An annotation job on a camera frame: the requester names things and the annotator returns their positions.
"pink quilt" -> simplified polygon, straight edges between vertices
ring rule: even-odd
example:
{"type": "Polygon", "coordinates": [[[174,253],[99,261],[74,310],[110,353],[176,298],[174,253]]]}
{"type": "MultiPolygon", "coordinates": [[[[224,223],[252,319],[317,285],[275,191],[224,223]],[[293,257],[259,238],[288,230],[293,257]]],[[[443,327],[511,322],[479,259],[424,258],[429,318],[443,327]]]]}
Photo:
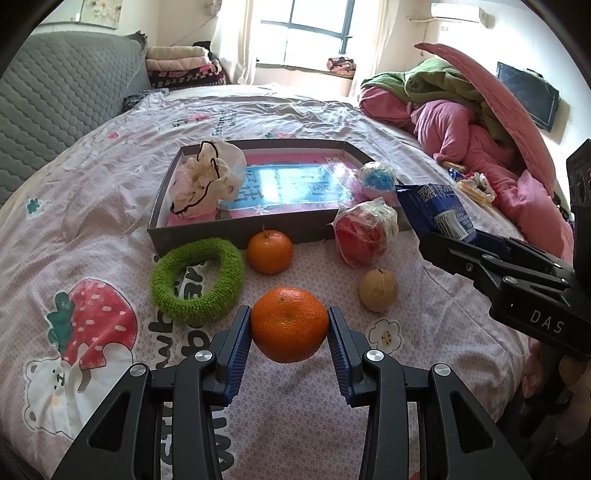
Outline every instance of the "pink quilt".
{"type": "Polygon", "coordinates": [[[364,90],[362,110],[414,134],[437,161],[453,161],[486,175],[497,193],[495,206],[524,234],[529,243],[567,262],[573,260],[573,231],[552,202],[556,171],[538,128],[513,94],[476,61],[445,45],[415,47],[447,60],[483,95],[491,110],[515,140],[521,155],[497,144],[475,125],[468,108],[446,100],[429,102],[411,114],[392,93],[377,87],[364,90]]]}

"gray quilted mattress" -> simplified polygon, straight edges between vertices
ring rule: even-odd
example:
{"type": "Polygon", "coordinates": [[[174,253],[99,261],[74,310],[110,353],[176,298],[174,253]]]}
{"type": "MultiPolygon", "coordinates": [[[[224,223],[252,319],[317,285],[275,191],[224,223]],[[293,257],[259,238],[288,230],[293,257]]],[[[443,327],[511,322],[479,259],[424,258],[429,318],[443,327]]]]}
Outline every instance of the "gray quilted mattress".
{"type": "Polygon", "coordinates": [[[150,88],[145,37],[31,35],[0,79],[0,206],[33,173],[150,88]]]}

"screw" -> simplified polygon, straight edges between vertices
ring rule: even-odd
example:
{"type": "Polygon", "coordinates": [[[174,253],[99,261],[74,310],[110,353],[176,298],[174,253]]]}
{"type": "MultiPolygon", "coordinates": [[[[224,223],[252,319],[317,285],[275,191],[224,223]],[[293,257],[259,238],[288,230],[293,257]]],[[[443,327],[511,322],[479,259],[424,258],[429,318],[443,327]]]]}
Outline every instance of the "screw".
{"type": "Polygon", "coordinates": [[[452,373],[452,369],[449,368],[446,364],[437,364],[435,365],[434,370],[437,375],[441,375],[442,377],[446,377],[450,373],[452,373]]]}
{"type": "Polygon", "coordinates": [[[365,356],[372,362],[380,362],[384,359],[384,354],[379,350],[370,350],[365,356]]]}
{"type": "Polygon", "coordinates": [[[146,373],[146,367],[142,364],[132,365],[129,369],[129,374],[132,377],[141,377],[144,373],[146,373]]]}
{"type": "Polygon", "coordinates": [[[209,362],[212,357],[213,353],[211,353],[209,350],[199,350],[195,354],[195,360],[197,360],[197,362],[209,362]]]}

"green scrunchie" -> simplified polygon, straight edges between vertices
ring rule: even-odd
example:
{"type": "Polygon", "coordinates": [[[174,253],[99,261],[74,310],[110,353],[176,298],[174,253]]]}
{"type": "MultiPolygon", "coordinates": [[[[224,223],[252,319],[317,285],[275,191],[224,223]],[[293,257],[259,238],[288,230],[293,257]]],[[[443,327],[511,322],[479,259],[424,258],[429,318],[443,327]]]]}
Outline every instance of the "green scrunchie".
{"type": "Polygon", "coordinates": [[[238,299],[242,287],[244,260],[227,240],[207,238],[168,252],[152,272],[152,297],[158,309],[173,320],[202,327],[226,313],[238,299]],[[220,273],[213,288],[199,299],[183,300],[174,294],[179,271],[205,260],[220,260],[220,273]]]}

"tangerine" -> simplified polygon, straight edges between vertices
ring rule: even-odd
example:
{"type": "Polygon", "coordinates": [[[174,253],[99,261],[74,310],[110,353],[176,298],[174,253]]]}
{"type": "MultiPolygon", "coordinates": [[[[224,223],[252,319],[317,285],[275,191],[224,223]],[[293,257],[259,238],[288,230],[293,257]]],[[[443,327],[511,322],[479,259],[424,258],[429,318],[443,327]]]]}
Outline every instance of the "tangerine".
{"type": "Polygon", "coordinates": [[[314,355],[328,330],[326,309],[306,290],[275,288],[252,308],[252,339],[267,357],[280,364],[301,362],[314,355]]]}
{"type": "Polygon", "coordinates": [[[287,235],[277,230],[257,233],[248,242],[246,257],[255,270],[273,275],[290,266],[294,245],[287,235]]]}

